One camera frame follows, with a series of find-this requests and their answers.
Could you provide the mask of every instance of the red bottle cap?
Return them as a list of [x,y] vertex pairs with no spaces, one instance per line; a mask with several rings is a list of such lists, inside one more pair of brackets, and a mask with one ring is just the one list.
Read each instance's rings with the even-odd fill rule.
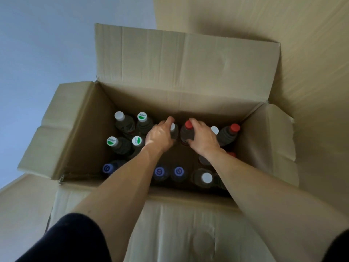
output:
[[235,158],[236,158],[236,153],[233,153],[233,152],[227,152],[227,154],[229,154],[229,155],[231,155],[231,156],[233,156],[233,157],[235,157]]
[[236,123],[231,124],[230,130],[231,130],[232,132],[234,132],[234,133],[237,133],[237,132],[239,132],[239,130],[240,130],[240,126],[239,126],[238,124],[236,124]]
[[187,121],[185,122],[185,128],[186,128],[187,130],[192,130],[192,129],[193,129],[193,124],[190,122],[190,120],[187,120]]

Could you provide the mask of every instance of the hand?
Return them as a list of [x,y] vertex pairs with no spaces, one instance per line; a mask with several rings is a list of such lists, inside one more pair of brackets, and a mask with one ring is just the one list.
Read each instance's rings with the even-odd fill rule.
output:
[[152,146],[164,153],[174,144],[175,140],[171,139],[170,128],[174,118],[168,117],[166,121],[160,121],[159,124],[148,132],[146,136],[146,146]]
[[193,124],[195,136],[194,140],[187,140],[187,142],[194,151],[206,158],[208,152],[220,150],[216,134],[209,126],[194,118],[189,120]]

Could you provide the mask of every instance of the white bottle cap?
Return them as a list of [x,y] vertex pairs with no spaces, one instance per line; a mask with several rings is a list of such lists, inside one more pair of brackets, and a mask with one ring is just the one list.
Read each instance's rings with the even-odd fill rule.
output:
[[174,123],[171,124],[171,128],[170,128],[170,131],[173,132],[176,128],[176,125]]
[[139,136],[135,136],[132,138],[132,144],[134,146],[141,146],[142,145],[142,138]]
[[122,111],[117,111],[114,114],[114,117],[116,118],[117,121],[123,121],[125,119],[125,114]]
[[116,145],[118,145],[118,143],[119,143],[119,140],[113,136],[107,139],[107,145],[111,147],[115,147]]
[[203,173],[202,176],[201,176],[201,180],[206,183],[206,184],[209,184],[212,182],[213,180],[213,177],[210,173]]
[[147,120],[147,115],[144,112],[139,112],[137,118],[139,121],[144,122]]
[[216,127],[216,126],[212,126],[211,127],[211,130],[214,132],[214,134],[218,134],[218,132],[219,132],[219,129]]

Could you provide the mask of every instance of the forearm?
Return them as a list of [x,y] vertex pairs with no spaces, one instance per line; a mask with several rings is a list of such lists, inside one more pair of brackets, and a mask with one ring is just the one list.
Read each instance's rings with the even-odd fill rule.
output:
[[73,210],[89,216],[99,225],[113,261],[124,259],[160,156],[158,149],[145,146]]
[[328,204],[216,150],[206,157],[277,261],[320,261],[349,226]]

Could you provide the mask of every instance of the blue bottle cap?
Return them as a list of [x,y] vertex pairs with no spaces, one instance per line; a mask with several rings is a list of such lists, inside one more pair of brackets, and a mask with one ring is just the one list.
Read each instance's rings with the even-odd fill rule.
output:
[[116,167],[111,163],[106,163],[103,166],[103,172],[106,174],[112,174],[116,170]]
[[176,167],[174,171],[175,171],[174,173],[176,176],[183,176],[184,175],[184,169],[180,166]]
[[157,168],[155,168],[155,170],[154,170],[154,175],[156,175],[156,176],[164,176],[164,174],[165,174],[165,169],[163,168],[163,167],[157,167]]

